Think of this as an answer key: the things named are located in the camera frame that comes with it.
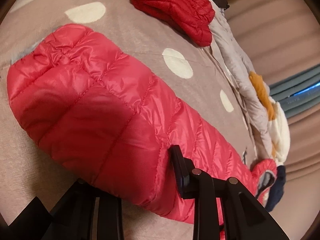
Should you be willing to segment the bright red puffer jacket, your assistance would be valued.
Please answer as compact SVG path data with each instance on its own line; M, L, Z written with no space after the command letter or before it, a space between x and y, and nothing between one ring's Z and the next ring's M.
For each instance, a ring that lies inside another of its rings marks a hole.
M212 177L237 178L258 199L277 175L272 159L248 168L150 68L83 25L60 27L13 63L7 91L20 126L54 161L164 218L194 217L194 201L177 191L171 145Z

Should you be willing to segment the navy blue garment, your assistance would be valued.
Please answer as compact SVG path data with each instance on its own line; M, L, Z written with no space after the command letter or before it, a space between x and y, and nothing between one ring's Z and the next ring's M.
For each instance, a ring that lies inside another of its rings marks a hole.
M277 167L277 179L270 188L269 197L265 206L268 212L274 210L284 195L284 186L286 183L286 167L280 165Z

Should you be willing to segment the cream and orange fleece garment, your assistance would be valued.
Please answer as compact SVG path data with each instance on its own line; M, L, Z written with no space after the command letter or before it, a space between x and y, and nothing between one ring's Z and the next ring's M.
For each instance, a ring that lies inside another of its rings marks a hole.
M261 75L255 72L249 73L249 79L255 88L258 99L265 107L268 123L267 130L271 136L272 158L277 166L284 165L290 150L290 130L287 118L279 102L269 96L266 84Z

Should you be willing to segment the grey blue curtain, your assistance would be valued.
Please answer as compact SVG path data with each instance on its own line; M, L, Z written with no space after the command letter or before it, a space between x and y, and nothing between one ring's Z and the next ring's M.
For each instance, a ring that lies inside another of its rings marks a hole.
M270 85L270 96L291 118L319 104L320 66L304 70Z

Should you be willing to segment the brown polka dot bed cover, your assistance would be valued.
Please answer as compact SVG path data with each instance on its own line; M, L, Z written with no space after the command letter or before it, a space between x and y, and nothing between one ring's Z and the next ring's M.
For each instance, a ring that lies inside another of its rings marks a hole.
M130 0L18 0L1 23L1 215L8 224L35 197L50 210L77 179L91 185L41 150L9 105L10 66L67 24L103 34L122 52L150 68L223 135L248 168L253 168L255 149L245 124L244 104L211 45L195 45L168 24L136 9ZM169 238L182 238L181 227L193 223L164 218L123 201L148 225L160 220Z

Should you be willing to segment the grey crumpled quilt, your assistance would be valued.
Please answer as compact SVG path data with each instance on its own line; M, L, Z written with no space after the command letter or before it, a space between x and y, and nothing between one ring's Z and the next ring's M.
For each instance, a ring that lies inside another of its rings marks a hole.
M209 24L213 36L211 48L217 53L217 61L240 96L245 108L245 118L251 128L255 140L257 158L272 158L272 141L267 130L268 115L266 108L258 99L249 72L254 71L253 65L235 40L231 28L220 8L208 0L215 11L215 16Z

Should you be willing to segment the folded dark red puffer jacket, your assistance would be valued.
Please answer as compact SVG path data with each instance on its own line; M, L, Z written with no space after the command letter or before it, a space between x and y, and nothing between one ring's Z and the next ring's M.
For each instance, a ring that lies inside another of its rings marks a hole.
M133 6L187 35L196 45L212 42L209 24L215 11L209 0L131 0Z

